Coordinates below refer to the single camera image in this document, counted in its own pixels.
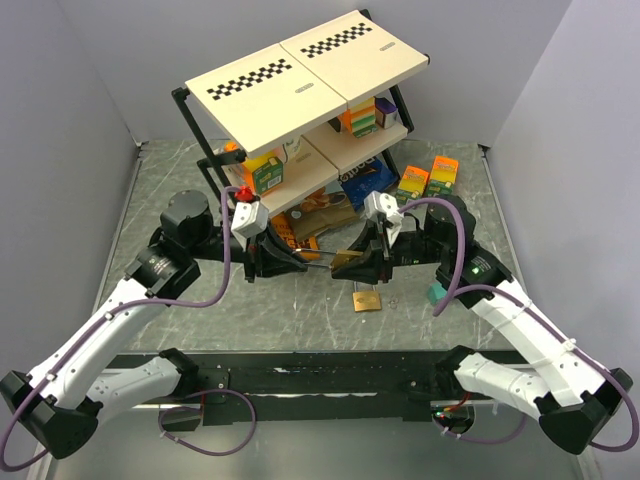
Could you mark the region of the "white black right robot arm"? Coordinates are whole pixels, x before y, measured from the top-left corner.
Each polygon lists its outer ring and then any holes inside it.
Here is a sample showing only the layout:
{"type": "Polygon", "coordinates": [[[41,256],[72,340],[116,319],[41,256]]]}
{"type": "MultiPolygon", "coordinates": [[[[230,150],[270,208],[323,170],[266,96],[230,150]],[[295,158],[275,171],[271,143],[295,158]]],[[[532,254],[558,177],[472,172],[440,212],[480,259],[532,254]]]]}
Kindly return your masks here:
{"type": "Polygon", "coordinates": [[[476,219],[459,197],[401,206],[391,195],[373,192],[364,211],[365,227],[346,260],[332,267],[334,279],[376,285],[391,280],[396,267],[434,264],[446,293],[433,313],[459,300],[497,330],[530,369],[522,372],[456,346],[435,367],[444,396],[480,394],[506,404],[536,420],[556,446],[575,455],[597,445],[596,435],[625,404],[631,435],[615,449],[624,452],[637,443],[632,378],[593,360],[535,306],[511,271],[475,239],[476,219]]]}

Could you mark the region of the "brass padlock with key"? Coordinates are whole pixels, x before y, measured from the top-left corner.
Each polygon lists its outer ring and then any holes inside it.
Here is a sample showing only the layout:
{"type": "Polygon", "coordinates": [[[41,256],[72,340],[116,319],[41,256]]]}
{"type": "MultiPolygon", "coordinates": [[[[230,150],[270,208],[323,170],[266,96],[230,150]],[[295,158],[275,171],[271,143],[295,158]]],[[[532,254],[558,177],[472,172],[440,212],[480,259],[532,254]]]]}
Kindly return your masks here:
{"type": "Polygon", "coordinates": [[[360,251],[354,250],[336,250],[336,251],[327,251],[327,250],[314,250],[314,249],[306,249],[306,248],[298,248],[295,250],[296,253],[299,254],[311,254],[315,256],[330,256],[332,258],[329,264],[322,264],[317,262],[309,261],[307,265],[309,267],[317,267],[323,269],[335,270],[337,268],[342,267],[343,265],[351,262],[352,260],[359,258],[363,255],[360,251]]]}

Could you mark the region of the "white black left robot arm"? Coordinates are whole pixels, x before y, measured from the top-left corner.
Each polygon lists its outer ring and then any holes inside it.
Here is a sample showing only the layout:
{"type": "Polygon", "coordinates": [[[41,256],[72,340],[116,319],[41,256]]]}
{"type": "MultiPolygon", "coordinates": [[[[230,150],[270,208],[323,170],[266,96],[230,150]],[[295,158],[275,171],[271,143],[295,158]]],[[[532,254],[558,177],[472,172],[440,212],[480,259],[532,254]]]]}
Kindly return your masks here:
{"type": "Polygon", "coordinates": [[[247,188],[225,188],[220,204],[222,220],[216,224],[204,193],[175,194],[148,246],[90,319],[29,372],[11,371],[2,379],[1,395],[13,413],[10,423],[22,425],[45,453],[64,459],[123,411],[153,399],[184,402],[195,395],[199,367],[175,348],[113,377],[103,371],[169,307],[218,303],[232,263],[243,265],[248,280],[306,271],[307,260],[277,235],[268,209],[247,188]],[[181,296],[199,278],[202,260],[221,262],[222,281],[212,299],[192,304],[181,296]]]}

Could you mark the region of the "large brass padlock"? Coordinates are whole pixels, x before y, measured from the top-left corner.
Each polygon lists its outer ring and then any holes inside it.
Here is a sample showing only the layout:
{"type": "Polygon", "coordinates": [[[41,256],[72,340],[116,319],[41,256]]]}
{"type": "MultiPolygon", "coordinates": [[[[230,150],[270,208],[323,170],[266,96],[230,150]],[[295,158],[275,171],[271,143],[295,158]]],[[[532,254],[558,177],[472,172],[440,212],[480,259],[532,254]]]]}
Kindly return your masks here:
{"type": "Polygon", "coordinates": [[[380,293],[375,285],[354,282],[352,298],[354,311],[357,313],[382,309],[380,293]]]}

